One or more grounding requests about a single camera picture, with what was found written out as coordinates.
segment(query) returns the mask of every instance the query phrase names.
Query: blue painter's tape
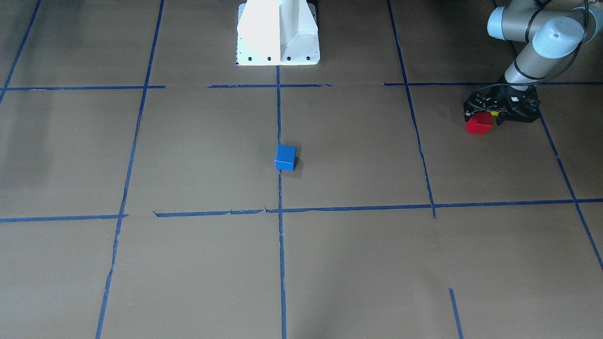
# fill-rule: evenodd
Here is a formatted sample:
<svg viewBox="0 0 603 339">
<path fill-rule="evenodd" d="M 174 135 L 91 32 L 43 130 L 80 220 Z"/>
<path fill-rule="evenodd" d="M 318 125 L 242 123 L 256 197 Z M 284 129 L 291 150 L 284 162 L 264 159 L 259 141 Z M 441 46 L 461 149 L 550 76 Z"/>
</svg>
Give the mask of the blue painter's tape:
<svg viewBox="0 0 603 339">
<path fill-rule="evenodd" d="M 546 204 L 571 204 L 573 200 L 532 200 L 532 201 L 492 201 L 483 203 L 452 203 L 435 204 L 436 208 L 461 208 L 461 207 L 486 207 L 486 206 L 525 206 L 525 205 L 546 205 Z"/>
<path fill-rule="evenodd" d="M 405 84 L 405 89 L 406 89 L 406 98 L 408 99 L 408 106 L 410 107 L 410 110 L 411 110 L 412 124 L 415 128 L 415 133 L 417 135 L 418 152 L 419 152 L 419 155 L 421 155 L 421 162 L 423 163 L 423 172 L 425 172 L 425 183 L 427 185 L 429 201 L 431 202 L 431 209 L 432 209 L 434 219 L 437 219 L 437 216 L 435 214 L 434 195 L 431 192 L 431 184 L 429 183 L 429 174 L 427 172 L 427 164 L 425 163 L 425 155 L 423 154 L 423 147 L 421 146 L 421 136 L 419 135 L 419 132 L 418 132 L 417 119 L 415 117 L 414 107 L 412 105 L 412 96 L 411 96 L 410 87 L 408 86 L 408 78 L 406 76 L 406 69 L 404 67 L 404 59 L 402 58 L 402 48 L 400 47 L 400 38 L 398 36 L 398 29 L 396 28 L 396 21 L 394 20 L 394 12 L 391 9 L 391 0 L 387 0 L 387 7 L 390 11 L 391 28 L 394 31 L 394 38 L 396 40 L 396 48 L 398 51 L 398 58 L 400 59 L 400 68 L 402 70 L 402 78 L 404 79 L 404 84 Z"/>
<path fill-rule="evenodd" d="M 458 332 L 458 339 L 464 339 L 463 327 L 461 326 L 461 318 L 458 315 L 458 308 L 456 307 L 456 298 L 454 296 L 454 290 L 449 288 L 448 292 L 450 292 L 450 301 L 452 302 L 452 311 L 454 312 L 454 319 L 456 321 L 456 330 Z"/>
<path fill-rule="evenodd" d="M 386 211 L 390 209 L 427 209 L 430 204 L 392 205 L 392 206 L 351 206 L 351 207 L 316 207 L 316 208 L 286 208 L 283 213 L 301 213 L 309 211 L 344 212 L 344 211 Z"/>
<path fill-rule="evenodd" d="M 98 316 L 98 325 L 96 327 L 96 339 L 101 339 L 101 333 L 103 331 L 103 323 L 105 319 L 105 313 L 107 311 L 107 301 L 109 300 L 109 290 L 111 288 L 111 280 L 113 279 L 113 269 L 115 267 L 115 258 L 117 256 L 117 248 L 118 248 L 118 238 L 121 233 L 121 226 L 123 221 L 123 214 L 125 210 L 125 202 L 128 197 L 128 188 L 130 186 L 130 178 L 132 175 L 132 166 L 134 165 L 134 155 L 136 154 L 136 142 L 138 139 L 138 132 L 140 130 L 140 121 L 142 119 L 142 112 L 145 107 L 145 101 L 147 98 L 147 90 L 149 85 L 149 79 L 151 77 L 151 70 L 153 68 L 153 58 L 155 55 L 155 48 L 157 46 L 157 37 L 159 36 L 159 27 L 161 25 L 161 18 L 163 14 L 163 4 L 165 0 L 161 0 L 159 5 L 159 14 L 157 15 L 157 24 L 155 26 L 155 35 L 153 37 L 153 45 L 151 46 L 151 55 L 149 56 L 149 62 L 147 66 L 147 76 L 145 78 L 145 86 L 142 89 L 142 98 L 140 99 L 140 108 L 138 110 L 138 119 L 136 120 L 136 128 L 134 130 L 134 138 L 132 142 L 132 148 L 130 150 L 130 161 L 128 163 L 128 170 L 125 177 L 124 183 L 124 195 L 122 197 L 121 205 L 119 207 L 119 218 L 117 220 L 117 226 L 115 227 L 115 237 L 113 239 L 113 253 L 111 257 L 111 268 L 109 270 L 109 274 L 107 275 L 107 280 L 105 282 L 105 291 L 103 293 L 103 302 L 101 304 L 101 312 Z"/>
<path fill-rule="evenodd" d="M 488 86 L 493 83 L 408 83 L 408 86 Z"/>
<path fill-rule="evenodd" d="M 280 145 L 281 143 L 281 135 L 280 135 L 280 131 L 281 131 L 281 125 L 280 125 L 280 113 L 281 113 L 281 106 L 280 106 L 280 66 L 276 66 L 276 126 L 277 126 L 277 133 L 276 133 L 276 140 L 277 140 L 277 144 Z"/>
<path fill-rule="evenodd" d="M 164 89 L 165 85 L 146 86 L 148 89 Z M 72 87 L 9 87 L 7 90 L 103 90 L 144 89 L 145 86 L 72 86 Z"/>
<path fill-rule="evenodd" d="M 331 87 L 331 84 L 281 84 L 280 87 Z"/>
<path fill-rule="evenodd" d="M 207 88 L 331 87 L 331 84 L 214 84 Z"/>
<path fill-rule="evenodd" d="M 577 199 L 579 203 L 603 203 L 602 199 Z"/>
<path fill-rule="evenodd" d="M 285 239 L 283 233 L 283 177 L 279 171 L 280 319 L 282 339 L 287 339 L 287 302 L 285 294 Z"/>
<path fill-rule="evenodd" d="M 275 84 L 216 84 L 207 88 L 274 88 Z"/>
<path fill-rule="evenodd" d="M 68 215 L 65 217 L 24 217 L 24 218 L 0 218 L 0 223 L 28 223 L 33 221 L 71 221 L 71 220 L 94 220 L 94 219 L 117 219 L 118 214 L 107 215 Z"/>
<path fill-rule="evenodd" d="M 8 89 L 8 85 L 10 84 L 10 80 L 13 78 L 14 70 L 17 68 L 17 62 L 19 62 L 21 53 L 23 53 L 23 48 L 25 47 L 25 42 L 27 42 L 27 38 L 30 36 L 31 28 L 34 25 L 34 21 L 36 21 L 36 16 L 38 14 L 38 11 L 40 10 L 41 3 L 42 3 L 42 0 L 37 1 L 36 7 L 34 8 L 34 12 L 31 15 L 30 24 L 27 26 L 27 30 L 25 31 L 23 40 L 21 40 L 21 45 L 19 46 L 17 55 L 14 57 L 13 65 L 11 66 L 10 72 L 8 73 L 8 77 L 6 78 L 6 82 L 4 83 L 4 88 L 2 88 L 2 92 L 0 93 L 0 103 L 2 103 L 2 100 L 4 99 L 4 95 L 6 94 L 6 90 Z"/>
<path fill-rule="evenodd" d="M 259 214 L 268 213 L 266 209 L 244 209 L 240 211 L 207 211 L 207 212 L 175 212 L 175 213 L 157 213 L 153 214 L 157 218 L 174 218 L 174 217 L 203 217 L 207 215 L 237 215 L 237 214 Z"/>
<path fill-rule="evenodd" d="M 579 203 L 603 203 L 603 198 L 578 199 Z M 449 203 L 435 204 L 436 208 L 467 208 L 467 207 L 489 207 L 489 206 L 530 206 L 546 204 L 573 204 L 571 199 L 561 200 L 527 200 L 527 201 L 486 201 L 474 203 Z M 342 207 L 312 207 L 312 208 L 283 208 L 283 213 L 302 213 L 302 212 L 345 212 L 345 211 L 387 211 L 397 209 L 430 209 L 431 204 L 406 204 L 406 205 L 380 205 L 380 206 L 342 206 Z M 176 212 L 176 213 L 157 213 L 153 212 L 158 218 L 171 217 L 202 217 L 206 215 L 236 215 L 236 214 L 258 214 L 258 213 L 279 213 L 279 209 L 246 209 L 240 211 L 207 211 L 207 212 Z"/>
</svg>

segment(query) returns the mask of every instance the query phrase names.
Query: black cable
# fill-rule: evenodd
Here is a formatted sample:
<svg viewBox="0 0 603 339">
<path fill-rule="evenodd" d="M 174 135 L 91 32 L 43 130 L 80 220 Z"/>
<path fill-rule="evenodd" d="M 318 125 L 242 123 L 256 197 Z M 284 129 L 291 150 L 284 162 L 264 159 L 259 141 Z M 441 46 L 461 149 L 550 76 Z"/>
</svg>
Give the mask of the black cable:
<svg viewBox="0 0 603 339">
<path fill-rule="evenodd" d="M 545 2 L 541 2 L 540 0 L 534 0 L 534 2 L 536 2 L 536 4 L 538 5 L 538 7 L 540 7 L 542 9 L 546 5 L 548 5 L 549 2 L 551 2 L 551 0 L 545 0 Z"/>
<path fill-rule="evenodd" d="M 576 57 L 578 56 L 578 52 L 580 51 L 580 47 L 582 47 L 582 42 L 584 41 L 584 39 L 586 39 L 586 34 L 587 34 L 587 31 L 588 31 L 588 27 L 589 27 L 589 0 L 584 0 L 584 23 L 583 23 L 582 27 L 584 28 L 584 34 L 582 35 L 582 41 L 580 41 L 580 43 L 578 44 L 578 46 L 574 50 L 573 56 L 569 60 L 569 62 L 567 63 L 567 65 L 562 70 L 560 70 L 559 72 L 557 72 L 556 74 L 551 75 L 548 78 L 544 78 L 544 79 L 535 81 L 533 83 L 496 83 L 496 84 L 491 84 L 491 85 L 484 86 L 484 87 L 476 90 L 474 93 L 481 92 L 484 89 L 488 89 L 488 88 L 496 87 L 496 86 L 533 86 L 533 85 L 545 83 L 547 81 L 553 80 L 554 78 L 557 78 L 561 74 L 565 73 L 565 71 L 567 71 L 570 68 L 570 66 L 573 64 L 573 62 L 576 60 Z"/>
</svg>

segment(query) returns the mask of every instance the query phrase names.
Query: robotic arm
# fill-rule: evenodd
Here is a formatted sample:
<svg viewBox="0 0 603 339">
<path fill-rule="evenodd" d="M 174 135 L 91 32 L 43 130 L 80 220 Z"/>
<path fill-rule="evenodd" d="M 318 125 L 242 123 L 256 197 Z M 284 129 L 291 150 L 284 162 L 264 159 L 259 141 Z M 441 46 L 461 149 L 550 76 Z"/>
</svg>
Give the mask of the robotic arm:
<svg viewBox="0 0 603 339">
<path fill-rule="evenodd" d="M 468 127 L 478 118 L 475 115 L 486 112 L 497 116 L 497 125 L 505 120 L 533 122 L 538 119 L 540 102 L 534 86 L 561 75 L 575 60 L 581 44 L 590 41 L 603 27 L 603 11 L 589 8 L 587 1 L 584 7 L 571 11 L 544 10 L 549 2 L 512 0 L 509 6 L 498 7 L 490 15 L 490 36 L 528 44 L 496 84 L 477 90 L 465 101 Z M 574 55 L 567 66 L 547 78 L 572 52 Z M 490 89 L 489 93 L 483 94 L 486 89 Z"/>
</svg>

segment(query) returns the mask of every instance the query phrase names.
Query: floor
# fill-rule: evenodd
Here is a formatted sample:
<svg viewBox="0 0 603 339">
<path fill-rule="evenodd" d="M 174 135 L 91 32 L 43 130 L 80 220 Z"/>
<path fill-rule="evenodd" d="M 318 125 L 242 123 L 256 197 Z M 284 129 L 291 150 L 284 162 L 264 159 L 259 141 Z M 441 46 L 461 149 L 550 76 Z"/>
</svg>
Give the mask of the floor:
<svg viewBox="0 0 603 339">
<path fill-rule="evenodd" d="M 320 1 L 279 68 L 241 2 L 0 2 L 0 338 L 603 336 L 603 37 L 470 135 L 508 1 Z"/>
</svg>

